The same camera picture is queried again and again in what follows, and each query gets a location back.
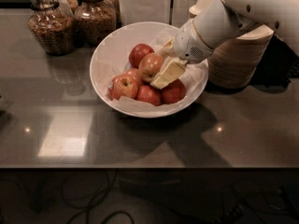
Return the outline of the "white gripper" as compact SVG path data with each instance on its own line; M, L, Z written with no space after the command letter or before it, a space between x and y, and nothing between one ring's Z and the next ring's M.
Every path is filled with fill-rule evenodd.
M166 60L150 85L159 90L165 88L184 74L186 60L191 63L200 63L212 52L213 49L204 42L197 32L194 19L188 20L178 29L174 39L169 39L156 51Z

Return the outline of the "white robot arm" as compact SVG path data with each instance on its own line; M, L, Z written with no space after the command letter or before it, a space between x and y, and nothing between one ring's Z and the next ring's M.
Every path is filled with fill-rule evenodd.
M166 60L150 85L165 88L182 76L187 63L200 63L226 40L261 25L299 55L299 0L213 0L163 46Z

